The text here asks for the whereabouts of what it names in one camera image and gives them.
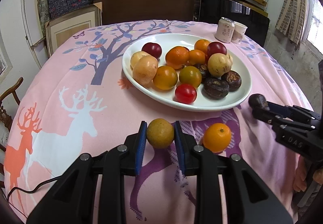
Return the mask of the person's right hand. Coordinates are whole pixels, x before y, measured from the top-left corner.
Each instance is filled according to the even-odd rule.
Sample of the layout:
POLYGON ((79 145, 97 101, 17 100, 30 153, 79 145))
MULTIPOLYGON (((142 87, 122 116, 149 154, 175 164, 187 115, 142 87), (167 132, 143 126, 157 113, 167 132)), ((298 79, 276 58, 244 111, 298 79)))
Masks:
MULTIPOLYGON (((299 157, 298 165, 295 171, 295 179, 293 183, 293 188, 296 192, 305 191, 307 188, 306 183, 307 169, 305 167, 305 160, 302 156, 299 157)), ((319 185, 323 183, 323 173, 322 169, 317 170, 313 175, 313 180, 319 185)))

